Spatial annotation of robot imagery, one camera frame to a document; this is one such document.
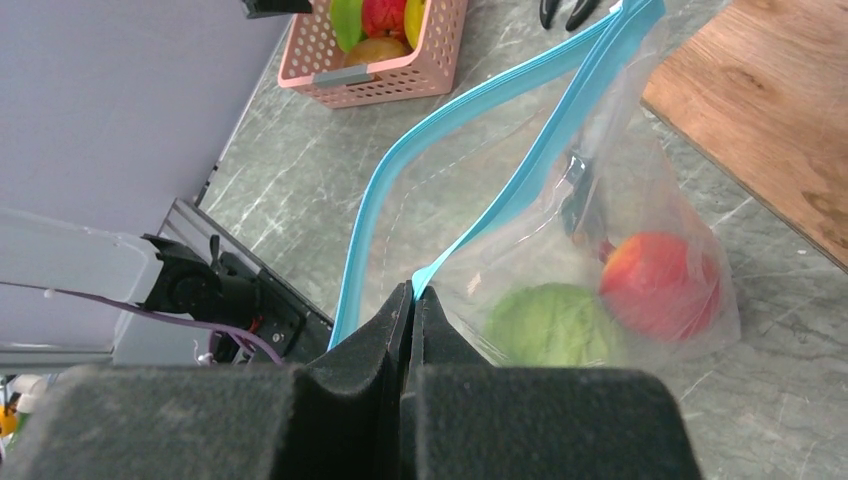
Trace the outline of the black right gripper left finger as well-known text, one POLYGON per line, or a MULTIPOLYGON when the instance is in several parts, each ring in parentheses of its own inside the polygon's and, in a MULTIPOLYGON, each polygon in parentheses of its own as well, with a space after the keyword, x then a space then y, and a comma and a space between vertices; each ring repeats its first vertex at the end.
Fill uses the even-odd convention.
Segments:
POLYGON ((411 479, 401 414, 414 294, 307 364, 68 371, 5 479, 411 479))

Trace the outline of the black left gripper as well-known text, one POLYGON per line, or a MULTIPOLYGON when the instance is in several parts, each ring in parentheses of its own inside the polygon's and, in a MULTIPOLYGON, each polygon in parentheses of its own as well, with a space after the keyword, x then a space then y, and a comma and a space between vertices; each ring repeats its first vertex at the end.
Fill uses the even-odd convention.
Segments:
POLYGON ((241 5, 248 19, 313 13, 309 0, 241 0, 241 5))

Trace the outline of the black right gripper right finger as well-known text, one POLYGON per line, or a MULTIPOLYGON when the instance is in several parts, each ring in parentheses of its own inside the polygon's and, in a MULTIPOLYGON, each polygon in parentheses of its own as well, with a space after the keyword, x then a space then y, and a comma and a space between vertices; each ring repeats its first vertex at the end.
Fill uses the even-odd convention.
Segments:
POLYGON ((676 400, 632 369, 499 368, 416 302, 401 400, 404 479, 698 479, 676 400))

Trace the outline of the green cabbage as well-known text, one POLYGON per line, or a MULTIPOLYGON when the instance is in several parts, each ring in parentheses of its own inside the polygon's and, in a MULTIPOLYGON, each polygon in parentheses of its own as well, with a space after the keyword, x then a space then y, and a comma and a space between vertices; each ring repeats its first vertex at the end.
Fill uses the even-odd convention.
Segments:
POLYGON ((599 367, 624 363, 618 324, 583 287, 547 283, 505 295, 482 339, 502 366, 599 367))

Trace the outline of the clear zip top bag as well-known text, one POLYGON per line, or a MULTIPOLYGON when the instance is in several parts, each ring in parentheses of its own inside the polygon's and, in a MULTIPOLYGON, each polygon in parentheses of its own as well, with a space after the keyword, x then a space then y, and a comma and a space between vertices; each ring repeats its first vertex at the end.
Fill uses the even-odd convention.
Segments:
POLYGON ((378 163, 352 231, 330 345, 365 325, 399 283, 433 288, 448 322, 483 342, 505 295, 547 283, 592 291, 622 333, 621 366, 655 368, 736 343, 726 254, 685 198, 640 105, 667 50, 675 1, 625 1, 559 45, 429 114, 378 163), (599 294, 630 236, 678 235, 717 261, 711 325, 675 342, 624 327, 599 294))

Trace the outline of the red apple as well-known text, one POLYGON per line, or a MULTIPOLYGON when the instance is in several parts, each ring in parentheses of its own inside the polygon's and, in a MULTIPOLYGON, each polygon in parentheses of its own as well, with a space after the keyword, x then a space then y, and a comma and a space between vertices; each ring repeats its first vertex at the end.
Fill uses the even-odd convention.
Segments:
POLYGON ((624 327, 654 340, 683 341, 715 319, 721 271, 713 256, 678 235, 641 232, 608 256, 599 294, 624 327))

